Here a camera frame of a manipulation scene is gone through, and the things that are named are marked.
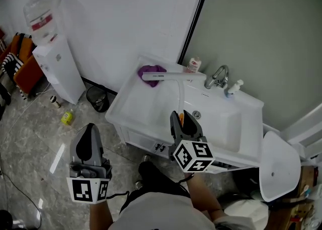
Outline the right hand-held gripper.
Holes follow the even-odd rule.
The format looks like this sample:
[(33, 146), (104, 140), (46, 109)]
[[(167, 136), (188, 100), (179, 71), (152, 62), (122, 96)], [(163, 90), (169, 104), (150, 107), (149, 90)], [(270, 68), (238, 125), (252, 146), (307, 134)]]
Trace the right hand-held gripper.
[(201, 125), (186, 110), (183, 126), (176, 111), (170, 115), (170, 125), (173, 140), (168, 143), (169, 159), (177, 162), (184, 173), (205, 172), (215, 162), (215, 155)]

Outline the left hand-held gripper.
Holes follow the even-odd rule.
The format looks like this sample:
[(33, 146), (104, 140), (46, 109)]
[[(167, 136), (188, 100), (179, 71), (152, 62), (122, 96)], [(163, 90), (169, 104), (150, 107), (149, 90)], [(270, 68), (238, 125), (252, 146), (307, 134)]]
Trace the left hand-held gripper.
[(69, 177), (66, 178), (70, 196), (77, 203), (102, 203), (112, 178), (110, 161), (103, 159), (103, 146), (97, 126), (89, 123), (70, 144)]

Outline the white squeegee with orange handle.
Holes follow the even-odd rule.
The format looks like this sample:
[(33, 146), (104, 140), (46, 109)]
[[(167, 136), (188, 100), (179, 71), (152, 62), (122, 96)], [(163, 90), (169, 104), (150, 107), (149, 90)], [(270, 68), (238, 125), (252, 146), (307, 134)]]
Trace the white squeegee with orange handle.
[(179, 73), (179, 72), (143, 72), (144, 81), (176, 81), (179, 87), (178, 115), (181, 125), (184, 124), (184, 81), (205, 81), (206, 75), (202, 73)]

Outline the person's right forearm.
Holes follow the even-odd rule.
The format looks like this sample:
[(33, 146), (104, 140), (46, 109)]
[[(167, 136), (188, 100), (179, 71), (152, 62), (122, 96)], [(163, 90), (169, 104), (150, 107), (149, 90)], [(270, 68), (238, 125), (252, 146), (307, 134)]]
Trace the person's right forearm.
[(207, 211), (212, 221), (225, 216), (217, 198), (209, 190), (200, 173), (194, 174), (187, 181), (187, 186), (195, 209), (201, 212)]

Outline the person's left forearm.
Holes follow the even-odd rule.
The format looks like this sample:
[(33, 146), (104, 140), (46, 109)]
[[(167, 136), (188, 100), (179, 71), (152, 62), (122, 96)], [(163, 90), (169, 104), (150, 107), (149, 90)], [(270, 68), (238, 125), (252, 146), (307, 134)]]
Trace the person's left forearm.
[(90, 205), (90, 230), (108, 230), (112, 224), (113, 219), (106, 200)]

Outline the yellow bottle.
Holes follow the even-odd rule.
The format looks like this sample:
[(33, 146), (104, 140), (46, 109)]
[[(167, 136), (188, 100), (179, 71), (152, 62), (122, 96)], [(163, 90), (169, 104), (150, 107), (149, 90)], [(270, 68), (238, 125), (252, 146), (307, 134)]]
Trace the yellow bottle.
[(66, 111), (61, 118), (61, 122), (64, 125), (71, 125), (72, 120), (73, 120), (73, 111), (72, 110)]

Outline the white washbasin cabinet table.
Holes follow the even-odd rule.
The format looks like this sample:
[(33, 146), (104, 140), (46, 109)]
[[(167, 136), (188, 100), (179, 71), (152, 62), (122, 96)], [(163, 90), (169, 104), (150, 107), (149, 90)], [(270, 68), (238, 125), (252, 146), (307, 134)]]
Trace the white washbasin cabinet table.
[[(164, 59), (141, 56), (106, 113), (123, 143), (168, 158), (170, 115), (178, 111), (176, 81), (161, 81), (154, 88), (144, 83), (137, 71), (144, 65), (160, 65), (167, 72), (184, 68)], [(204, 81), (184, 81), (184, 110), (197, 110), (203, 135), (211, 143), (215, 162), (205, 171), (219, 173), (258, 167), (263, 140), (263, 102), (242, 91), (227, 98), (220, 87), (206, 89)]]

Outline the person's black trouser leg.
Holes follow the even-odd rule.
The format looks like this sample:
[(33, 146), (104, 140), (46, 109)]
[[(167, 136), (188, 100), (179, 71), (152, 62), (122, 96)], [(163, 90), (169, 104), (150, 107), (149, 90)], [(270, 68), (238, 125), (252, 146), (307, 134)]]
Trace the person's black trouser leg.
[(133, 191), (136, 195), (155, 192), (190, 198), (189, 192), (184, 187), (164, 175), (152, 162), (140, 163), (138, 172), (141, 176), (142, 187)]

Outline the black mesh wastebasket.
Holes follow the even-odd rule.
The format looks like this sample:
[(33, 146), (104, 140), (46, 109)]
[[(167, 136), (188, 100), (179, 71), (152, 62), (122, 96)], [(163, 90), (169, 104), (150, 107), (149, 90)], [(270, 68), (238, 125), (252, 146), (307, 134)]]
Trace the black mesh wastebasket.
[(98, 87), (92, 86), (87, 90), (86, 99), (92, 107), (99, 113), (104, 113), (109, 109), (110, 102), (108, 92)]

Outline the chrome faucet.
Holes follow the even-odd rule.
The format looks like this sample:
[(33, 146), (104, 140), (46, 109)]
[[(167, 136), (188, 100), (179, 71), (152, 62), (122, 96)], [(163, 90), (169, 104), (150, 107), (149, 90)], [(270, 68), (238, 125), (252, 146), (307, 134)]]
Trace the chrome faucet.
[[(221, 73), (224, 73), (223, 78), (219, 79)], [(206, 89), (211, 89), (213, 85), (217, 87), (224, 88), (227, 85), (229, 76), (229, 68), (227, 65), (222, 65), (219, 69), (212, 75), (208, 76), (204, 82), (204, 87)]]

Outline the white soap pump bottle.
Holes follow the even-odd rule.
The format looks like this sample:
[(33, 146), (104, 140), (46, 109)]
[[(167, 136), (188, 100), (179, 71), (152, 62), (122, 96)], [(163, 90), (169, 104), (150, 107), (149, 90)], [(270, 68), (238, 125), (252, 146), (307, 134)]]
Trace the white soap pump bottle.
[(236, 92), (240, 90), (240, 87), (244, 84), (243, 80), (238, 80), (232, 87), (224, 90), (224, 94), (227, 98), (232, 97)]

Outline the pink and white bottle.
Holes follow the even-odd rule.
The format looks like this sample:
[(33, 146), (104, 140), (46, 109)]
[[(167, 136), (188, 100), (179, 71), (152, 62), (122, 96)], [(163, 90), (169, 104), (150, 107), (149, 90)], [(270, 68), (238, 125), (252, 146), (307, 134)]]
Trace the pink and white bottle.
[(199, 57), (192, 57), (187, 66), (187, 72), (196, 73), (201, 66), (201, 59)]

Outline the purple cloth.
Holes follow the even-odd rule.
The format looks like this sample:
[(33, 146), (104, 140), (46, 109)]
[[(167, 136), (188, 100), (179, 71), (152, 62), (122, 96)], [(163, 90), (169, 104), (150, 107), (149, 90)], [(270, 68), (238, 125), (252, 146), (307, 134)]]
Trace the purple cloth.
[(160, 65), (144, 65), (138, 71), (137, 75), (141, 78), (141, 80), (149, 85), (150, 87), (154, 88), (158, 85), (159, 81), (145, 81), (142, 79), (142, 76), (145, 72), (167, 72), (165, 68)]

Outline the white water dispenser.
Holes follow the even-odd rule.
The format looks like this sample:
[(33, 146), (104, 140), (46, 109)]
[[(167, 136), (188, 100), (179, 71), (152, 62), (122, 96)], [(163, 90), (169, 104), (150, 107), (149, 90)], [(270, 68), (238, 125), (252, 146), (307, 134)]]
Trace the white water dispenser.
[(69, 103), (77, 104), (86, 88), (67, 39), (57, 35), (52, 42), (37, 46), (33, 56), (58, 95)]

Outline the person's light shirt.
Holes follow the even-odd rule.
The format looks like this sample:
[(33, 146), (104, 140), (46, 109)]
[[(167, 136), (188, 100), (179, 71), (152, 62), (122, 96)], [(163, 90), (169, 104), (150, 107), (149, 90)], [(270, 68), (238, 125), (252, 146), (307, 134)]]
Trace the person's light shirt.
[(108, 230), (216, 230), (220, 226), (256, 230), (251, 218), (223, 216), (210, 220), (187, 197), (149, 192), (130, 202)]

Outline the orange sofa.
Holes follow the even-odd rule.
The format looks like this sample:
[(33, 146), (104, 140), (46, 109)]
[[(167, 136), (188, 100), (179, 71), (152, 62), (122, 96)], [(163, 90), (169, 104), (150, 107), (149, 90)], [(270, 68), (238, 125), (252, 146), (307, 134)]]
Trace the orange sofa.
[(43, 72), (38, 65), (33, 51), (36, 45), (27, 34), (17, 33), (11, 42), (10, 52), (13, 53), (23, 65), (14, 76), (14, 81), (23, 93), (29, 95), (43, 77)]

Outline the loose white ceramic basin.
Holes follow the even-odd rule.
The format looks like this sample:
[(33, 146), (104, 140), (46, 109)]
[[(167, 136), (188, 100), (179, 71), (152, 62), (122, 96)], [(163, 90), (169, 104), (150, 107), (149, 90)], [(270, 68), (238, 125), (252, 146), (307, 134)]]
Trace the loose white ceramic basin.
[(264, 201), (271, 202), (293, 191), (299, 182), (301, 162), (297, 151), (273, 131), (262, 142), (259, 185)]

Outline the white bag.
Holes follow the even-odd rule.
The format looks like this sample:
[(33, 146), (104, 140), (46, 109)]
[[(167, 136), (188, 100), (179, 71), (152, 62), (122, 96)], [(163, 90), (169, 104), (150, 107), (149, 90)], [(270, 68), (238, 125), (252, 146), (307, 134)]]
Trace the white bag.
[(256, 230), (265, 230), (269, 219), (268, 205), (259, 200), (242, 199), (223, 207), (229, 216), (249, 217), (253, 220)]

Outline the black and white striped cushion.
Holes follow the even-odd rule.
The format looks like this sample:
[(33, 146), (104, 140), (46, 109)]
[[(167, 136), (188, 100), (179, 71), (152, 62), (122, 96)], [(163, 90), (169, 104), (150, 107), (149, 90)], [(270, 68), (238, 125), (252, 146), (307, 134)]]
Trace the black and white striped cushion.
[(13, 77), (23, 65), (24, 63), (16, 55), (9, 52), (2, 62), (1, 69), (8, 76)]

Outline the cardboard box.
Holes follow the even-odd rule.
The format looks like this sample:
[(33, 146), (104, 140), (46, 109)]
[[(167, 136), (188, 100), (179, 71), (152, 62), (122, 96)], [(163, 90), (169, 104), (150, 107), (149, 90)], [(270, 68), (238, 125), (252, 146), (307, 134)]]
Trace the cardboard box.
[(293, 203), (302, 201), (308, 194), (308, 191), (313, 187), (314, 182), (314, 166), (302, 166), (299, 182), (296, 188), (290, 193), (282, 197), (282, 201)]

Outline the clear water jug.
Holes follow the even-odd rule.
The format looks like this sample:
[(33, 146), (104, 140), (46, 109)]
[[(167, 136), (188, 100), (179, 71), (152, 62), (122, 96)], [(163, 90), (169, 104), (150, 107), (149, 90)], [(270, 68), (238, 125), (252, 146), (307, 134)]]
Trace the clear water jug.
[(36, 46), (53, 41), (58, 33), (53, 15), (53, 0), (29, 0), (23, 7), (23, 12)]

